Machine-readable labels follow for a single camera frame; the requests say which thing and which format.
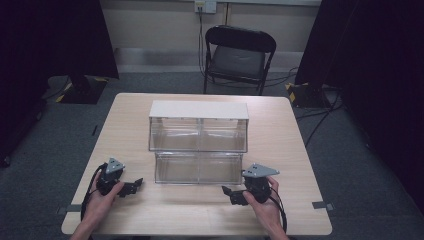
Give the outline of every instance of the clear plastic box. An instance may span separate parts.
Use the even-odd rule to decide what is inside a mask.
[[[156,152],[156,183],[241,184],[241,153]]]
[[[246,103],[154,101],[150,151],[247,152]]]
[[[149,120],[156,183],[241,184],[246,103],[154,101]]]

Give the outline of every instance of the white lid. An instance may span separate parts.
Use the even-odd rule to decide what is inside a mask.
[[[153,101],[150,117],[249,119],[247,104],[239,102]]]

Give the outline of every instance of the gray carpet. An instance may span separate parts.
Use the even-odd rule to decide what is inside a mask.
[[[286,75],[270,73],[269,78]],[[66,77],[51,78],[46,96],[64,81]],[[209,85],[208,94],[255,95],[254,88],[245,86]],[[202,87],[200,73],[126,73],[107,84],[97,105],[58,104],[50,98],[42,119],[11,155],[11,166],[0,169],[0,239],[68,239],[61,232],[64,215],[57,214],[57,209],[70,204],[116,94],[201,94]],[[266,87],[263,95],[287,93],[278,84]],[[335,91],[328,92],[331,101],[335,96]],[[320,112],[294,111],[296,116]],[[322,117],[299,119],[305,141]],[[318,184],[324,201],[335,207],[329,212],[333,232],[296,238],[424,239],[423,216],[390,169],[366,147],[359,129],[340,108],[329,114],[311,138],[307,151]]]

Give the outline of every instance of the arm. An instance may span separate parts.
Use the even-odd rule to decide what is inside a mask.
[[[96,191],[95,183],[99,179],[99,176],[100,172],[97,173],[94,183],[91,186],[90,192],[92,194],[87,204],[84,219],[82,219],[81,223],[75,229],[74,234],[71,236],[71,240],[86,240],[90,237],[91,232],[93,232],[100,222],[106,218],[112,207],[115,196],[124,186],[123,182],[119,182],[113,186],[112,190],[106,196],[103,196],[99,191]]]
[[[272,177],[268,177],[271,188],[278,192],[278,182]],[[268,199],[264,203],[258,203],[255,197],[248,191],[243,192],[246,201],[252,206],[260,224],[265,228],[272,240],[289,240],[281,226],[280,210],[273,201]],[[272,191],[271,196],[278,199],[277,194]]]

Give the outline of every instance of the chair backrest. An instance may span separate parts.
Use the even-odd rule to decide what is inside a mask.
[[[274,53],[277,44],[274,38],[262,31],[218,25],[205,35],[206,44],[225,46],[256,52]]]

